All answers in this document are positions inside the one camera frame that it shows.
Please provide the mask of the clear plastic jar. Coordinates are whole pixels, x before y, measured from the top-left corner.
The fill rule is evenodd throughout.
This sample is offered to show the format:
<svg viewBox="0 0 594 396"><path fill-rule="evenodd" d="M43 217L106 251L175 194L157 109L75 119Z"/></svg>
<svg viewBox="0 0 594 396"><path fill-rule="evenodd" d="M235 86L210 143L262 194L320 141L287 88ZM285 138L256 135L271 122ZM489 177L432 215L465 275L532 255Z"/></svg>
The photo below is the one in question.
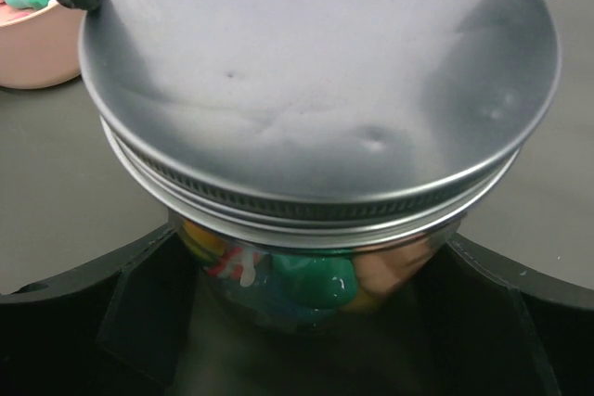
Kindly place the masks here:
<svg viewBox="0 0 594 396"><path fill-rule="evenodd" d="M175 212L169 221L216 299L238 318L288 334L325 330L350 314L375 312L460 225L445 224L400 246L306 255L222 236Z"/></svg>

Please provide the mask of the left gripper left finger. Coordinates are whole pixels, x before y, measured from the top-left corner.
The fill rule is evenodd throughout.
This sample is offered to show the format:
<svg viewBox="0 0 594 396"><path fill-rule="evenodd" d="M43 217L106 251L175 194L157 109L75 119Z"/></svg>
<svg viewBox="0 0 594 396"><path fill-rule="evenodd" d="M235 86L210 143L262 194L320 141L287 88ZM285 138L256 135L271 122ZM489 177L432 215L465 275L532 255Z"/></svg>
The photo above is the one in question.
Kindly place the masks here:
<svg viewBox="0 0 594 396"><path fill-rule="evenodd" d="M163 395L196 268L173 228L1 298L4 395Z"/></svg>

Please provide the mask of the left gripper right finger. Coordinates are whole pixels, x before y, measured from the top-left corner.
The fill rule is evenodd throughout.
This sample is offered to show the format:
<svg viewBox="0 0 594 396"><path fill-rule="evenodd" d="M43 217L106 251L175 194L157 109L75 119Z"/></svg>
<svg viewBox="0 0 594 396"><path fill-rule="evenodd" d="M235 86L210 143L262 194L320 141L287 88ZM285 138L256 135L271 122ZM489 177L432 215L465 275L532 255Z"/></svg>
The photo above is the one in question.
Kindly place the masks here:
<svg viewBox="0 0 594 396"><path fill-rule="evenodd" d="M460 235L413 287L442 394L592 394L591 289Z"/></svg>

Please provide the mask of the clear round jar lid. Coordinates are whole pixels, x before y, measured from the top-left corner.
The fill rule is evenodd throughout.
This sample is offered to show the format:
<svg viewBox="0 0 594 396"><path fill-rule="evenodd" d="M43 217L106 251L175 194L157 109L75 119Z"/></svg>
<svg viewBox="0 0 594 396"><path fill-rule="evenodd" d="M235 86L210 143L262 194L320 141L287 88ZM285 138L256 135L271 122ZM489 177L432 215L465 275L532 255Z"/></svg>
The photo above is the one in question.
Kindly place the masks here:
<svg viewBox="0 0 594 396"><path fill-rule="evenodd" d="M291 249L457 219L510 168L561 70L544 0L102 0L79 60L153 197Z"/></svg>

